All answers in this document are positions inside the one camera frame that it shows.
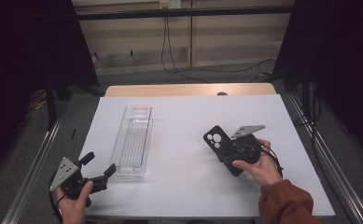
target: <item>power outlet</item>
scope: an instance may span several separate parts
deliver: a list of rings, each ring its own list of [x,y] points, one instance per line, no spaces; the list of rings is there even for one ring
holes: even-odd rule
[[[168,9],[168,8],[170,8],[170,0],[159,1],[159,9]]]
[[[170,8],[181,8],[181,0],[170,0]]]

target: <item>finger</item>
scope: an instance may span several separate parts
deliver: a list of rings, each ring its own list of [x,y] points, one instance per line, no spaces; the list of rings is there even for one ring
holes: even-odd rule
[[[93,182],[88,181],[85,186],[82,188],[81,193],[79,194],[78,201],[85,203],[89,194],[91,193],[91,189],[93,188]]]
[[[55,195],[57,200],[61,199],[64,194],[65,193],[60,186],[55,189]]]
[[[242,170],[246,170],[246,171],[250,171],[251,170],[251,164],[248,164],[245,161],[233,161],[232,165],[236,168],[242,169]]]
[[[271,148],[270,141],[267,141],[267,140],[264,140],[261,138],[257,138],[257,141],[259,141],[263,145],[263,150],[270,151],[270,148]]]

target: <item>gray floor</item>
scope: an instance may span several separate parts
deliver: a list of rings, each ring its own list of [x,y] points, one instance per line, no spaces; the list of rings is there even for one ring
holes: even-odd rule
[[[239,70],[251,64],[234,64],[210,66],[210,69]],[[262,65],[261,72],[271,71],[273,63]],[[257,78],[257,68],[238,73],[218,73],[206,71],[188,71],[183,75],[198,77],[209,82],[250,82]],[[198,83],[199,81],[181,77],[178,74],[168,73],[163,70],[150,72],[125,73],[114,76],[100,76],[100,90],[114,84],[161,84],[161,83]],[[282,81],[273,82],[277,92],[281,94],[290,117],[296,120],[299,115],[290,100],[290,92],[283,89]],[[38,171],[39,176],[34,182],[34,187],[28,191],[29,198],[21,204],[23,209],[16,218],[19,223],[54,223],[55,217],[52,215],[47,189],[50,175],[57,169],[60,158],[66,156],[75,160],[82,149],[84,139],[89,131],[91,119],[94,116],[99,98],[93,97],[77,88],[70,88],[74,93],[69,102],[57,101],[58,113],[61,114],[64,108],[62,123],[57,132],[56,139],[50,147],[50,152],[42,162],[42,168]],[[297,95],[300,88],[292,92]],[[342,128],[342,121],[332,111],[330,106],[322,99],[323,112],[316,123],[317,130],[323,136],[325,142],[331,150],[336,162],[342,168],[344,175],[350,181],[356,194],[363,203],[363,149],[357,139]],[[9,149],[0,162],[0,222],[3,221],[14,198],[20,192],[24,178],[35,159],[37,151],[40,149],[42,141],[47,134],[48,114],[45,107],[40,110],[32,110],[24,120],[24,124],[14,138],[12,147]],[[311,157],[317,174],[322,177],[322,184],[335,209],[335,217],[322,218],[323,223],[361,223],[348,202],[343,197],[343,192],[338,188],[337,183],[332,178],[328,167],[323,160],[317,161],[315,149],[312,148],[310,135],[303,125],[296,126],[302,143]],[[115,223],[111,220],[99,220],[97,223]]]

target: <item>sleeve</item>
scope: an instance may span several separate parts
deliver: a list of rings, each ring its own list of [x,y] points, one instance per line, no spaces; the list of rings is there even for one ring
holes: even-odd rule
[[[262,187],[260,191],[258,208],[266,224],[321,223],[312,216],[312,196],[289,180]]]

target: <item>metal bracket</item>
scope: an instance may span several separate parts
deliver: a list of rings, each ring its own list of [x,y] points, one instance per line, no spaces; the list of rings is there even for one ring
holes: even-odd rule
[[[66,157],[63,157],[62,162],[59,165],[59,169],[56,172],[55,177],[53,178],[52,183],[50,184],[50,191],[53,191],[57,187],[59,187],[64,181],[66,181],[71,175],[73,175],[79,168],[73,164]]]
[[[240,127],[236,133],[234,133],[231,138],[239,138],[239,137],[244,137],[247,136],[251,133],[254,133],[256,131],[262,130],[266,128],[265,125],[255,125],[255,126],[242,126]]]

